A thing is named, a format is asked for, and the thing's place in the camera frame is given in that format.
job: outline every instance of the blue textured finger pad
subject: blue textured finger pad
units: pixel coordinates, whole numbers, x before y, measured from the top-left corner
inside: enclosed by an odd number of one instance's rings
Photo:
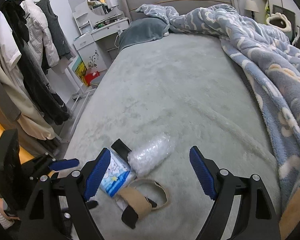
[[[80,164],[78,159],[60,160],[53,162],[49,165],[49,169],[52,171],[61,171],[69,168],[76,167]]]
[[[96,195],[100,183],[110,165],[110,159],[110,151],[107,149],[86,180],[86,189],[83,194],[85,201],[88,201],[91,197]]]
[[[214,179],[194,147],[190,149],[189,157],[190,163],[192,165],[192,168],[194,169],[195,174],[197,175],[203,192],[212,200],[216,200],[217,192],[214,189]]]

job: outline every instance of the cabinet door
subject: cabinet door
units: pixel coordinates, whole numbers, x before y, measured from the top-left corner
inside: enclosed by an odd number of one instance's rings
[[[79,49],[78,52],[87,68],[96,67],[99,72],[107,69],[100,49],[95,42]]]

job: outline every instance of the bubble wrap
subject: bubble wrap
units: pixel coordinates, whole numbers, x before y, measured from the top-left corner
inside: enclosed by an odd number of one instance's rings
[[[138,177],[144,177],[163,162],[174,150],[174,140],[166,134],[154,137],[147,144],[128,154],[130,167]]]

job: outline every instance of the vanity table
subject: vanity table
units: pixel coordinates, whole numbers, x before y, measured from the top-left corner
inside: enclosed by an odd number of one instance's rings
[[[102,48],[102,46],[98,44],[98,41],[114,33],[121,33],[128,27],[129,19],[123,18],[78,37],[74,41],[74,46],[86,67],[97,67],[99,72],[108,69],[112,64],[112,59],[108,52],[117,48],[114,44],[113,48]]]
[[[118,0],[86,0],[75,8],[73,16],[82,35],[74,40],[74,46],[86,67],[106,70],[118,54],[115,41],[129,27],[129,19],[122,18],[117,6]]]

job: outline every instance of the mattress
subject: mattress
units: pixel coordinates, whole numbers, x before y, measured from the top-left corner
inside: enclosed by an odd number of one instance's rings
[[[92,199],[99,206],[91,215],[106,240],[196,238],[213,201],[189,162],[194,145],[235,176],[259,174],[280,214],[276,161],[247,84],[215,37],[171,33],[119,53],[82,114],[65,158],[78,158],[82,167],[118,138],[135,149],[162,132],[176,147],[149,175],[170,191],[171,203],[138,221],[135,230],[121,221],[116,202],[98,190]],[[231,236],[239,202],[235,197],[222,239]]]

